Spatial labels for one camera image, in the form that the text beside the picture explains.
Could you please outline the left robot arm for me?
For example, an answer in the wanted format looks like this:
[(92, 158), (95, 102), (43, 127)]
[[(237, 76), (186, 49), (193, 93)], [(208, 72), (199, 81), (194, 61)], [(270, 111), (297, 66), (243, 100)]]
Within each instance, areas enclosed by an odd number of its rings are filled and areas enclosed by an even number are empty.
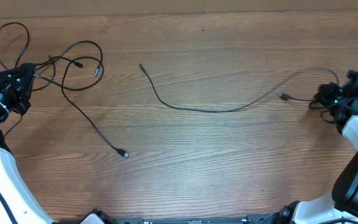
[[(0, 72), (0, 124), (10, 112), (23, 116), (30, 108), (35, 64)], [(16, 160), (0, 130), (0, 223), (53, 223), (22, 180)]]

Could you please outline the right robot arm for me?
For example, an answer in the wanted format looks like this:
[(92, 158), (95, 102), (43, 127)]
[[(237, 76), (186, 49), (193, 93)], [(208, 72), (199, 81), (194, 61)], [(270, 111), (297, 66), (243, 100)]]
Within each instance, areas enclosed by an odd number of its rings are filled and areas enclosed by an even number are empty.
[(348, 81), (321, 85), (308, 107), (321, 115), (350, 142), (355, 154), (336, 179), (330, 195), (293, 202), (283, 207), (275, 223), (358, 223), (358, 71), (349, 70)]

